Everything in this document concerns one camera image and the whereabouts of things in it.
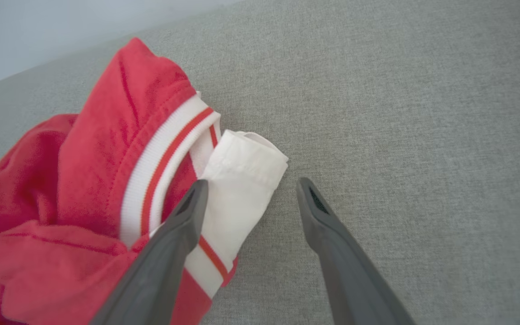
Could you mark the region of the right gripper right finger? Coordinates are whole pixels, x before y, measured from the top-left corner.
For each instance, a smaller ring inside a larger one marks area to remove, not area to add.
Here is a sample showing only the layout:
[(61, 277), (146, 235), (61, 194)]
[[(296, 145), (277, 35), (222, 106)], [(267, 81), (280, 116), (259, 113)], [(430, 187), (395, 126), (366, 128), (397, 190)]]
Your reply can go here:
[(315, 184), (297, 181), (305, 239), (319, 257), (335, 325), (416, 325)]

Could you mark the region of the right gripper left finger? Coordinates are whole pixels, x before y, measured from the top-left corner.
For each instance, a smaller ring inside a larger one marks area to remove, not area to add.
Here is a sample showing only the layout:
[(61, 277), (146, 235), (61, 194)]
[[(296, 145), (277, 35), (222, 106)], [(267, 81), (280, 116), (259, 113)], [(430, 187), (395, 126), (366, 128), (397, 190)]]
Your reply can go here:
[(89, 325), (170, 325), (186, 257), (200, 241), (208, 182), (196, 181)]

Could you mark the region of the red basketball jersey white trim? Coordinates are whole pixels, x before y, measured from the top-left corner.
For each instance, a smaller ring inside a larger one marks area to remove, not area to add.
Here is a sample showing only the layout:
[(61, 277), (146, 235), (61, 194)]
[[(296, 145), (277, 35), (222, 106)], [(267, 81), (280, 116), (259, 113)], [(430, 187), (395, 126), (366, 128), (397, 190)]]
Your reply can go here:
[(205, 179), (171, 319), (200, 325), (288, 167), (266, 138), (219, 120), (182, 68), (134, 38), (79, 114), (29, 130), (0, 160), (0, 325), (88, 325)]

